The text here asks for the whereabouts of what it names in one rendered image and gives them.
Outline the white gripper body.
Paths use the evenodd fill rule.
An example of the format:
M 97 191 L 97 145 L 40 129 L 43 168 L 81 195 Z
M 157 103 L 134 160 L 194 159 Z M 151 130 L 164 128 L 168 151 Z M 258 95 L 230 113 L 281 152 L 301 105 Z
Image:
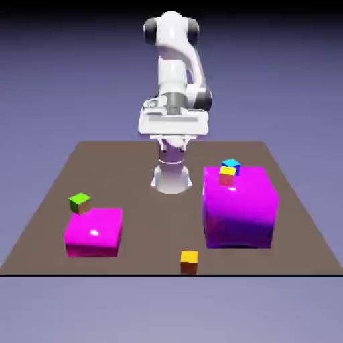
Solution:
M 138 132 L 141 135 L 203 136 L 208 134 L 208 112 L 181 108 L 180 115 L 167 114 L 165 107 L 141 108 Z

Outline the small blue cube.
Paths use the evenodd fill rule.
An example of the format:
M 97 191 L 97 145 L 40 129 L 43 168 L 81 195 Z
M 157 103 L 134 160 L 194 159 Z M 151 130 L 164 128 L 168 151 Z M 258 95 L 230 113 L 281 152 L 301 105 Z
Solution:
M 236 169 L 235 175 L 238 176 L 240 174 L 241 164 L 236 159 L 223 160 L 222 166 L 235 168 Z

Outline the low large magenta box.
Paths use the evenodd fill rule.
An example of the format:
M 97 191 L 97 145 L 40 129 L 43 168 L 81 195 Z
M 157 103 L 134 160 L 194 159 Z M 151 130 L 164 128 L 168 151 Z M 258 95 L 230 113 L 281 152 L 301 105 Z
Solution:
M 64 233 L 68 257 L 116 257 L 123 231 L 120 208 L 93 208 L 71 215 Z

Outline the small orange cube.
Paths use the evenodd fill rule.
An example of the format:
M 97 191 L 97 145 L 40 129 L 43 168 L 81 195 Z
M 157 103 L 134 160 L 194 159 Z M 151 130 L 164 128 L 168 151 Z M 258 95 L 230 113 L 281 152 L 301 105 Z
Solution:
M 180 255 L 180 273 L 196 275 L 198 270 L 198 251 L 183 250 Z

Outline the small green cube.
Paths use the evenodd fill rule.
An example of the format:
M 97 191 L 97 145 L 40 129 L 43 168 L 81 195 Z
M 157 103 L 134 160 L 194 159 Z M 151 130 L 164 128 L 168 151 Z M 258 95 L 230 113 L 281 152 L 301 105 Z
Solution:
M 78 193 L 69 197 L 70 209 L 73 213 L 83 215 L 91 210 L 91 197 L 85 193 Z

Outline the small yellow cube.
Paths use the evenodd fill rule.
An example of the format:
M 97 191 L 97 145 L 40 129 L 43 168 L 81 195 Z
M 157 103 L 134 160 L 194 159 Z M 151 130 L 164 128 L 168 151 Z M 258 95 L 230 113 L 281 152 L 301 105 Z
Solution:
M 234 185 L 235 175 L 235 167 L 222 166 L 219 171 L 219 184 L 221 186 L 232 187 Z

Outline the tall large magenta box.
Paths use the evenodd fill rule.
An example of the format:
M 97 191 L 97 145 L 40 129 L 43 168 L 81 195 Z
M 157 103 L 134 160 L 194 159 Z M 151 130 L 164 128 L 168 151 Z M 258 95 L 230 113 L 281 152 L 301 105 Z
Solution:
M 231 187 L 219 184 L 219 167 L 203 170 L 202 220 L 206 246 L 269 248 L 279 198 L 263 167 L 241 167 Z

